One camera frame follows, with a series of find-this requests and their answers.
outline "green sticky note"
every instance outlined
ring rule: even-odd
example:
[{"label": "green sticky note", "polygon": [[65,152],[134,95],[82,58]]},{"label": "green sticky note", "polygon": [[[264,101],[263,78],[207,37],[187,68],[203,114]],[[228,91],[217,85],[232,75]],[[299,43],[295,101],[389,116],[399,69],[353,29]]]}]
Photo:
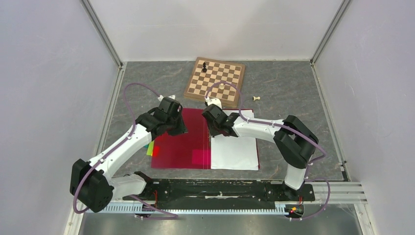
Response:
[{"label": "green sticky note", "polygon": [[148,148],[147,148],[147,155],[148,156],[152,156],[153,155],[153,148],[154,148],[154,141],[151,141],[148,144]]}]

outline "white wall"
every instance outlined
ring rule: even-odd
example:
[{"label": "white wall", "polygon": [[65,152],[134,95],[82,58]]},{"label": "white wall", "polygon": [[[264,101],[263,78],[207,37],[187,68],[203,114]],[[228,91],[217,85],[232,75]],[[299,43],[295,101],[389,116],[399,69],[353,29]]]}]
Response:
[{"label": "white wall", "polygon": [[379,234],[413,234],[415,1],[350,4],[317,75]]},{"label": "white wall", "polygon": [[116,66],[78,0],[3,0],[0,32],[0,234],[62,234]]},{"label": "white wall", "polygon": [[124,61],[310,59],[342,0],[91,0]]}]

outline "white paper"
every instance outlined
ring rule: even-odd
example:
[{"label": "white paper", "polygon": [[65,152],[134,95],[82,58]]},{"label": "white paper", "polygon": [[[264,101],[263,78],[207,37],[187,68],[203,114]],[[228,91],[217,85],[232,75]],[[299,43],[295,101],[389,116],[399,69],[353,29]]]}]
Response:
[{"label": "white paper", "polygon": [[[237,110],[224,110],[229,115]],[[252,110],[242,110],[244,116],[253,118]],[[210,140],[211,169],[258,170],[256,139],[252,137],[215,136]]]}]

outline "gray floor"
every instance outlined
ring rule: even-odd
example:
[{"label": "gray floor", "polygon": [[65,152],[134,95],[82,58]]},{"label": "gray floor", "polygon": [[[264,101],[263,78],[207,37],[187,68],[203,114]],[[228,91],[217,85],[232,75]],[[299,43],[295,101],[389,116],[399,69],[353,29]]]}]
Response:
[{"label": "gray floor", "polygon": [[[305,214],[319,209],[306,205]],[[132,214],[87,213],[80,235],[361,235],[353,205],[328,205],[319,216],[289,222],[282,215],[179,215],[179,220],[141,221]]]},{"label": "gray floor", "polygon": [[[311,167],[310,178],[323,176],[342,180],[339,160],[324,116],[323,106],[309,62],[242,61],[246,65],[242,93],[245,107],[253,109],[255,117],[281,119],[288,115],[300,118],[320,139],[328,157]],[[186,108],[203,109],[204,103],[183,97],[194,62],[128,62],[121,89],[131,82],[143,82],[164,96],[176,95]],[[260,101],[252,101],[252,96]],[[145,88],[130,87],[128,100],[136,117],[158,106],[156,97]],[[118,97],[105,147],[116,141],[131,126],[131,118],[122,99]],[[274,143],[258,140],[259,171],[152,169],[146,149],[138,151],[115,174],[116,177],[143,171],[152,178],[199,179],[277,179],[286,174],[287,163]]]}]

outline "red wire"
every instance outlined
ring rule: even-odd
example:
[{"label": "red wire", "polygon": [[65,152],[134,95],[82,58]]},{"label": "red wire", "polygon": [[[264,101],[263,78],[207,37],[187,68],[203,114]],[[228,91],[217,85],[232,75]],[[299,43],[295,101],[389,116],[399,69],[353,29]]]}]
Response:
[{"label": "red wire", "polygon": [[156,197],[156,202],[154,203],[154,207],[157,208],[157,190],[154,190],[153,194]]}]

